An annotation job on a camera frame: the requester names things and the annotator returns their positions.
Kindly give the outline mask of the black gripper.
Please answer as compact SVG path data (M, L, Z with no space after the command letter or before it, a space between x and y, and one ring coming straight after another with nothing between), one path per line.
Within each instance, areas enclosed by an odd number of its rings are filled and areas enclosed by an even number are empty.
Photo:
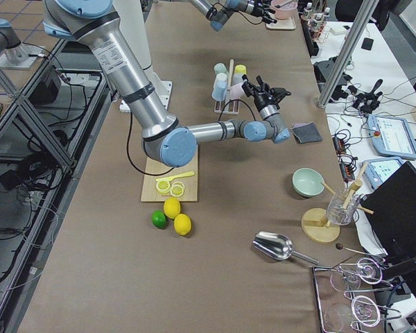
M270 1L256 0L254 2L254 16L265 20L266 24L276 24L277 20L271 15L275 11L271 8Z
M258 110L262 110L269 105L272 105L279 110L279 103L285 97L291 95L291 92L283 87L269 86L269 84L267 84L260 76L257 76L256 80L257 85L253 86L246 80L241 87L247 97L253 96L254 104Z

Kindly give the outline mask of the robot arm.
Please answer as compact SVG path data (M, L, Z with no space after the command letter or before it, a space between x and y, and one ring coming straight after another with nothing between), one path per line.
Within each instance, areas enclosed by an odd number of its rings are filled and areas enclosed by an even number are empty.
M253 17L261 18L266 24L276 23L277 20L270 15L275 11L270 8L270 1L226 1L221 3L209 3L203 0L190 0L193 5L210 22L215 31L220 31L230 17L236 13L246 13Z
M190 163L201 142L236 137L251 142L265 139L279 144L290 137L279 113L279 102L290 95L281 87L271 88L261 79L245 80L246 96L252 96L261 116L259 121L217 121L182 126L168 112L155 86L147 77L120 31L121 18L111 1L44 1L44 30L47 34L88 46L103 72L142 128L145 154L168 167Z

